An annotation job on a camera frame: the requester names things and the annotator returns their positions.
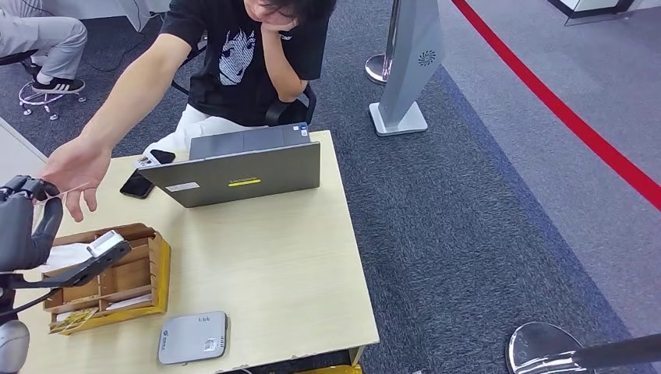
wooden organizer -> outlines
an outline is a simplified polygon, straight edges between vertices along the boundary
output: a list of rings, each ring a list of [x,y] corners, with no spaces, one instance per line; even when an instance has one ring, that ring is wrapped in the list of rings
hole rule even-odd
[[[168,310],[170,284],[170,245],[153,228],[131,224],[82,234],[56,238],[53,246],[72,243],[91,243],[110,230],[117,231],[131,245],[131,251],[112,267],[82,287],[63,288],[44,302],[44,310],[51,313],[50,328],[56,326],[57,315],[65,312],[98,307],[99,310],[82,326],[63,334],[89,330],[134,319],[165,313]],[[65,269],[42,274],[53,277]],[[139,296],[151,295],[150,301],[108,310],[112,303]]]

robotic hand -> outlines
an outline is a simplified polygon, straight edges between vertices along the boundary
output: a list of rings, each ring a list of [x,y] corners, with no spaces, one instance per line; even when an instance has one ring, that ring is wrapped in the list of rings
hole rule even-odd
[[[44,218],[32,233],[33,199],[59,195],[58,189],[40,179],[17,176],[0,188],[0,372],[18,372],[27,357],[30,333],[13,310],[15,289],[9,287],[16,270],[45,263],[62,222],[62,201],[46,202]]]
[[[59,191],[51,183],[28,176],[17,176],[0,187],[0,374],[18,372],[27,358],[30,333],[18,320],[19,312],[39,304],[63,287],[85,285],[130,251],[129,243],[112,231],[89,244],[92,254],[89,260],[57,276],[27,282],[22,274],[14,273],[34,269],[48,260],[62,222],[62,201],[55,197],[46,202],[44,216],[34,233],[33,201],[57,195]],[[20,288],[51,288],[51,291],[14,309],[14,296]]]

red tape on floor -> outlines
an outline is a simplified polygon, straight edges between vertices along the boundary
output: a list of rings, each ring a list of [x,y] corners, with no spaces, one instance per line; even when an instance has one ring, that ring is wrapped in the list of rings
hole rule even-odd
[[[611,146],[590,125],[585,123],[491,30],[465,0],[452,0],[477,32],[523,83],[599,158],[622,179],[661,210],[661,186]]]

office chair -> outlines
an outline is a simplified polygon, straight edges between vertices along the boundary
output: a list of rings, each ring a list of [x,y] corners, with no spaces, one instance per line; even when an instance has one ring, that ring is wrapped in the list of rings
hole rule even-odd
[[[51,116],[49,119],[54,121],[59,118],[57,113],[51,112],[51,108],[48,106],[50,103],[61,99],[64,94],[54,94],[54,93],[34,93],[32,92],[32,82],[37,79],[37,74],[39,73],[39,67],[32,63],[30,56],[37,53],[37,50],[15,53],[13,55],[5,56],[0,58],[0,66],[11,65],[11,64],[21,64],[25,71],[32,76],[32,80],[19,90],[19,105],[23,109],[23,115],[31,115],[32,109],[26,107],[26,105],[43,107],[46,113]],[[79,103],[84,103],[87,99],[80,96],[79,93],[75,93],[78,97]]]
[[[186,60],[182,63],[181,66],[179,66],[179,68],[182,68],[184,65],[191,62],[195,57],[200,55],[206,49],[207,40],[203,37],[200,43],[198,43],[197,49],[190,52],[188,58],[186,58]],[[171,85],[176,90],[182,92],[185,95],[188,95],[189,91],[174,80],[172,80]],[[282,101],[276,100],[276,102],[268,108],[264,119],[264,124],[272,127],[305,122],[309,125],[312,121],[312,116],[316,107],[316,95],[314,94],[314,91],[309,84],[303,91],[303,96],[307,97],[307,104],[305,104],[300,98],[296,99],[296,101],[292,103],[283,103]]]

black t-shirt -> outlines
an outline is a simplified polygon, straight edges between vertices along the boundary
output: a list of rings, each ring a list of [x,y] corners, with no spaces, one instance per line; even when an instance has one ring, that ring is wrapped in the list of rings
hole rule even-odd
[[[324,19],[281,33],[285,57],[300,79],[320,77],[327,27]],[[162,34],[197,48],[204,31],[207,53],[204,67],[190,79],[189,104],[240,125],[264,125],[277,92],[264,62],[261,23],[248,16],[243,0],[172,1]]]

